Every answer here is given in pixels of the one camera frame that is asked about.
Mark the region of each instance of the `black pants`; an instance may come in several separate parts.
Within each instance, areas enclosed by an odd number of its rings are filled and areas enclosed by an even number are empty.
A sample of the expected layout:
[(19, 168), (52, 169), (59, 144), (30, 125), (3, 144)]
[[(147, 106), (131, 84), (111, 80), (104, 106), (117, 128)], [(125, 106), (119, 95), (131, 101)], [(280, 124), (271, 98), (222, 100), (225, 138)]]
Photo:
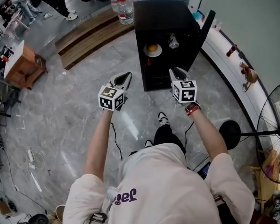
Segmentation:
[(52, 8), (54, 8), (62, 16), (68, 17), (68, 15), (70, 14), (65, 5), (65, 0), (42, 0), (42, 1), (44, 1)]
[(186, 154), (186, 149), (182, 145), (182, 142), (179, 140), (179, 138), (172, 133), (172, 129), (169, 125), (163, 125), (160, 128), (158, 128), (157, 132), (154, 135), (154, 143), (153, 146), (156, 146), (158, 144), (165, 144), (165, 143), (174, 143), (178, 147), (181, 148), (183, 154)]

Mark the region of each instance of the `white t-shirt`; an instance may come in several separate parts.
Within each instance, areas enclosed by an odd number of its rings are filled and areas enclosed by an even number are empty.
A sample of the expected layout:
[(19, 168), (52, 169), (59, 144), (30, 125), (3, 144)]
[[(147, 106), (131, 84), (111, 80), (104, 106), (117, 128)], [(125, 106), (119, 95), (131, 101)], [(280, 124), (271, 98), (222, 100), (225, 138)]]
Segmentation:
[[(171, 143), (142, 149), (125, 159), (108, 223), (219, 224), (215, 195), (223, 197), (239, 224), (250, 223), (255, 200), (228, 154), (213, 160), (205, 180), (185, 165), (181, 149)], [(63, 224), (86, 223), (101, 212), (109, 194), (98, 177), (83, 175), (70, 188)]]

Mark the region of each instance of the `white plate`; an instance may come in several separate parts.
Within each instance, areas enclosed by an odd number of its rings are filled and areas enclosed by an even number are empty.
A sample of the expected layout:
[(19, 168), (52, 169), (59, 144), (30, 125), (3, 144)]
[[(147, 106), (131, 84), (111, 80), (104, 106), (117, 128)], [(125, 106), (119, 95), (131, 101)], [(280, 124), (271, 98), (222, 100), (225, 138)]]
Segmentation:
[(143, 52), (145, 53), (145, 55), (147, 55), (147, 56), (149, 56), (149, 57), (157, 57), (157, 56), (159, 56), (161, 53), (162, 53), (162, 47), (159, 45), (159, 44), (157, 44), (158, 45), (158, 48), (157, 48), (157, 50), (156, 51), (154, 51), (154, 52), (149, 52), (148, 50), (147, 50), (147, 45), (143, 48)]

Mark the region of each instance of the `wristwatch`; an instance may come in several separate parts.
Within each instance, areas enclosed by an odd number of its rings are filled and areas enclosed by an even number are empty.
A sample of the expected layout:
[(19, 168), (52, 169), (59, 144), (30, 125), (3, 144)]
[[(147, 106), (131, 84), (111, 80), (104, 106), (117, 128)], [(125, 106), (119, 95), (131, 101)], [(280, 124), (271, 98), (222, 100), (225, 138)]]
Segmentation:
[(194, 111), (200, 110), (200, 105), (197, 102), (190, 103), (186, 108), (185, 111), (187, 112), (187, 115), (191, 115)]

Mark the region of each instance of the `black and white marker cube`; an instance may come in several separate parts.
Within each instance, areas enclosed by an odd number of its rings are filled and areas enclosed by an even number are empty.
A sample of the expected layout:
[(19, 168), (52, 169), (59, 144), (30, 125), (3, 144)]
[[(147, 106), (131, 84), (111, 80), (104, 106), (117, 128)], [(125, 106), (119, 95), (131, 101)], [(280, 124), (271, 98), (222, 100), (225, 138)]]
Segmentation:
[(98, 93), (99, 107), (107, 110), (116, 110), (124, 103), (125, 92), (116, 88), (102, 86)]
[(172, 94), (179, 103), (196, 101), (197, 85), (195, 80), (174, 81)]

